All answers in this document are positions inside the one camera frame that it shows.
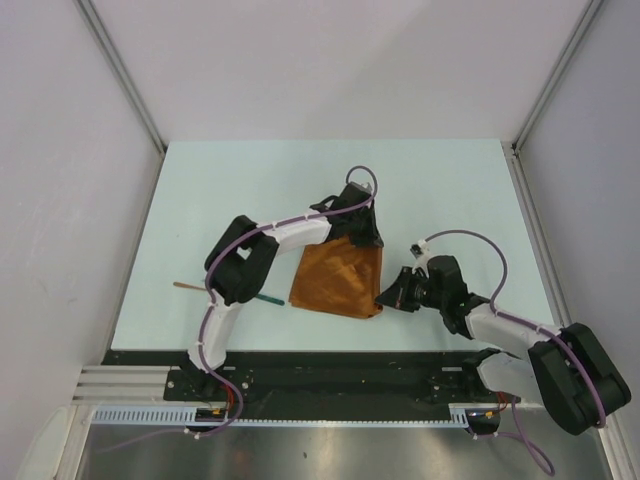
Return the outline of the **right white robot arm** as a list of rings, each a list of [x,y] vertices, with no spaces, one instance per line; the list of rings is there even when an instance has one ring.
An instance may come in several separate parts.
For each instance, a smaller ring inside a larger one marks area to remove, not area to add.
[[[403,267],[376,302],[405,312],[434,309],[450,333],[487,343],[472,360],[473,369],[461,376],[462,391],[473,401],[494,392],[515,395],[544,406],[560,428],[579,435],[632,399],[589,327],[574,323],[551,330],[493,311],[489,299],[469,291],[452,256]]]

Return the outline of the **orange cloth napkin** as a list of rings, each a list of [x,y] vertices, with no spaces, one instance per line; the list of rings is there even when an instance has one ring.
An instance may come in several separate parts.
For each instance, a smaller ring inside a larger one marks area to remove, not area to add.
[[[383,249],[356,247],[348,237],[304,248],[289,294],[300,309],[356,319],[370,319],[383,310]]]

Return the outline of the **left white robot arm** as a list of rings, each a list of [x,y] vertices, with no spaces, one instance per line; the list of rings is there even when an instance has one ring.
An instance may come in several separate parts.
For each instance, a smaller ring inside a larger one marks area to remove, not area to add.
[[[215,369],[226,359],[235,321],[242,306],[261,292],[278,256],[342,237],[357,247],[382,244],[375,220],[376,194],[376,187],[349,182],[340,194],[311,205],[300,216],[260,225],[240,215],[231,222],[205,261],[209,299],[188,350],[195,366],[185,383],[191,393],[207,400],[219,392],[221,376]]]

